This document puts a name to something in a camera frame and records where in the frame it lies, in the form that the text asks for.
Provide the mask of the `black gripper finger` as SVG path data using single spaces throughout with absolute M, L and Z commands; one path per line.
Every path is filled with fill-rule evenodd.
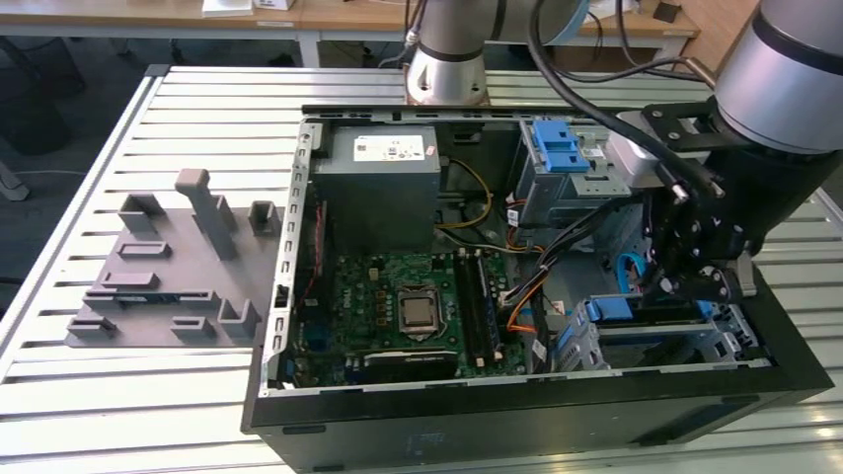
M 647 304 L 665 299 L 734 304 L 758 294 L 750 255 L 736 260 L 691 264 L 671 276 L 655 262 L 647 264 L 643 297 Z

